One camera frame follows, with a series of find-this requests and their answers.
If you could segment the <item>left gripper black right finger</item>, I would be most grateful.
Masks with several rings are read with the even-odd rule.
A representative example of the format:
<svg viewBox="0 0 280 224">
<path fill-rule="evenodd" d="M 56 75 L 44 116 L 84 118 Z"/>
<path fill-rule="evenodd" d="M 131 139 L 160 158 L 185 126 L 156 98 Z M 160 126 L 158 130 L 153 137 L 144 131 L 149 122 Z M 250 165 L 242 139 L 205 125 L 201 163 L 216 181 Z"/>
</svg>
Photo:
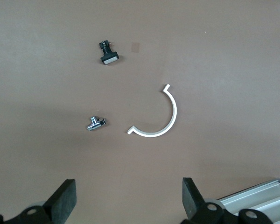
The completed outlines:
<svg viewBox="0 0 280 224">
<path fill-rule="evenodd" d="M 223 224 L 224 209 L 216 199 L 204 199 L 190 177 L 182 179 L 183 224 Z"/>
</svg>

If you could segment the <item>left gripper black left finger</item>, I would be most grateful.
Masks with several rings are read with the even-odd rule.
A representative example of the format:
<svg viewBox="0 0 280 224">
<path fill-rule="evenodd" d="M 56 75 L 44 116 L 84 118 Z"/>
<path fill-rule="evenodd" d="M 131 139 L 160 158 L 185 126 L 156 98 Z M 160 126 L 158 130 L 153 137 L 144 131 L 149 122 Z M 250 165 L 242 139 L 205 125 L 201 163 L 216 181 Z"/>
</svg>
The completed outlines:
<svg viewBox="0 0 280 224">
<path fill-rule="evenodd" d="M 76 181 L 65 180 L 42 206 L 25 209 L 18 224 L 64 224 L 77 203 Z"/>
</svg>

